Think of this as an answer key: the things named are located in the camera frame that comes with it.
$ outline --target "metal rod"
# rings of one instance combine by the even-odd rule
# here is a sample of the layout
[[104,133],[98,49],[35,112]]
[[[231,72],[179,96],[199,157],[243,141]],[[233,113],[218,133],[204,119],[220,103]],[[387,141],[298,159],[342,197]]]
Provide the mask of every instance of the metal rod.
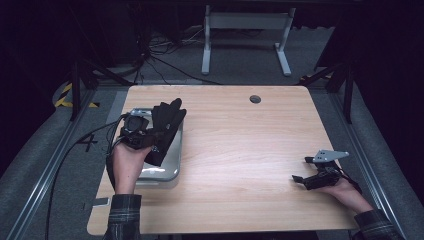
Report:
[[389,200],[387,199],[386,193],[381,187],[381,184],[378,181],[378,178],[375,175],[374,170],[372,169],[372,166],[367,158],[367,155],[365,154],[365,151],[362,148],[362,145],[355,132],[355,129],[353,128],[351,124],[348,124],[346,119],[344,118],[343,107],[342,107],[342,103],[340,99],[337,97],[336,94],[329,94],[329,97],[333,107],[336,109],[336,112],[340,121],[343,123],[343,126],[347,132],[347,135],[358,156],[359,168],[361,169],[362,174],[365,177],[365,181],[367,182],[367,185],[371,191],[371,194],[374,198],[374,202],[376,203],[378,208],[383,210],[383,212],[386,214],[390,222],[397,228],[398,232],[406,239],[405,233],[403,232],[402,227],[395,213],[393,212],[393,209],[389,203]]
[[39,178],[37,183],[34,185],[34,188],[31,192],[30,197],[28,198],[26,204],[24,205],[21,213],[16,219],[16,222],[13,225],[12,230],[9,232],[9,235],[7,236],[6,239],[23,239],[25,231],[30,225],[31,220],[35,215],[35,212],[37,211],[38,207],[41,204],[41,201],[44,198],[44,195],[46,194],[47,190],[50,187],[50,184],[53,181],[54,175],[57,172],[58,167],[60,165],[60,161],[66,152],[66,147],[68,146],[68,143],[70,139],[72,138],[73,133],[75,132],[75,129],[80,123],[85,110],[88,108],[88,105],[90,104],[90,101],[92,100],[94,96],[94,93],[95,93],[94,90],[88,90],[84,94],[84,99],[82,102],[83,107],[80,113],[77,115],[75,120],[72,122],[69,122],[68,126],[66,127],[65,132],[62,138],[60,139],[58,146],[53,152],[53,155],[50,158],[49,162],[47,163],[47,166],[45,167],[41,177]]

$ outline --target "round hole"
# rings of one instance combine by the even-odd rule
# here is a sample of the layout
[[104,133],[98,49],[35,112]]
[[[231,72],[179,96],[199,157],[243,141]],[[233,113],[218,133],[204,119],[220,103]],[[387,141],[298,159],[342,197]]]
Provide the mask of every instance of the round hole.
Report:
[[257,96],[257,95],[252,95],[250,96],[250,101],[252,103],[258,104],[261,102],[261,97]]

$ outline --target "wrist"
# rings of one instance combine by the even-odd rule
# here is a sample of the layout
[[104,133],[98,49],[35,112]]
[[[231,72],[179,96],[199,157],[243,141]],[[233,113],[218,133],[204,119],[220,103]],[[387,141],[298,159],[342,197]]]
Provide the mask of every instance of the wrist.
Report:
[[115,184],[115,194],[134,194],[135,183],[119,183]]
[[341,193],[335,197],[345,206],[352,209],[356,214],[374,210],[368,201],[357,191],[351,191],[344,194]]

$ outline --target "black glove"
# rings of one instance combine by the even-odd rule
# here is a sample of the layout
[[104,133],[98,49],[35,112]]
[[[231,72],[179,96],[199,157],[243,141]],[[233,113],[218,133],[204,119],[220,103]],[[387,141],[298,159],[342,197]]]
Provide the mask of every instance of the black glove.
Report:
[[144,162],[154,166],[161,166],[163,159],[177,134],[178,127],[187,113],[180,109],[181,99],[177,98],[167,104],[161,102],[159,106],[152,109],[153,128],[148,129],[149,134],[157,136],[157,143],[153,145],[152,151],[147,155]]

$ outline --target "shirt cuff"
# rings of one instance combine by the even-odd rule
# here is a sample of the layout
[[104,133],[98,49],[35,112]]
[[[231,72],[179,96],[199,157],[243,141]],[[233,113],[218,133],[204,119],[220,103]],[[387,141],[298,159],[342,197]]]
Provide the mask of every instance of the shirt cuff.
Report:
[[112,197],[109,224],[140,220],[141,195],[116,194]]
[[387,239],[401,239],[388,238],[399,235],[381,209],[360,213],[355,216],[355,220],[365,239],[381,239],[380,237],[383,236],[387,237]]

